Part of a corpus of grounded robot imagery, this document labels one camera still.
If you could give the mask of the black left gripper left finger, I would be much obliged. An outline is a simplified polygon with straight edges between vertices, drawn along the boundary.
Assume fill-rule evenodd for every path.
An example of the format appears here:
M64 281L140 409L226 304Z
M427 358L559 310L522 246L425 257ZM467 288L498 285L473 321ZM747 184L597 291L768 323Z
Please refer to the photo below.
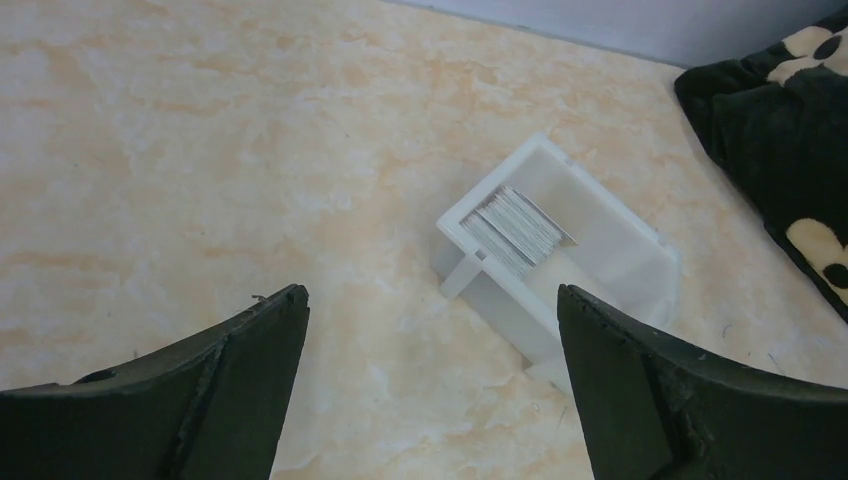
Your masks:
M292 284L74 383L1 394L5 479L266 479L305 343Z

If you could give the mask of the white plastic card box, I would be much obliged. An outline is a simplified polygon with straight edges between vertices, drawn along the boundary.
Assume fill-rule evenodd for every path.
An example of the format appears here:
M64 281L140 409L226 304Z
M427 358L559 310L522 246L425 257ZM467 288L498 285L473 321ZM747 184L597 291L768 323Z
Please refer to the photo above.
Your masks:
M510 273L460 222L498 187L520 191L576 241L524 277ZM680 252L543 134L531 136L437 221L431 261L440 292L463 299L523 357L526 373L571 392L557 292L576 285L656 328L677 315Z

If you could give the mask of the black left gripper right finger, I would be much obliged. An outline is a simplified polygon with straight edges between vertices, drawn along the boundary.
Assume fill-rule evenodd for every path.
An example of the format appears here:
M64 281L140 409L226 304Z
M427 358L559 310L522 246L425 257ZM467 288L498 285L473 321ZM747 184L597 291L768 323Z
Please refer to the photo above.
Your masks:
M597 479L843 479L847 393L759 370L564 285L557 316Z

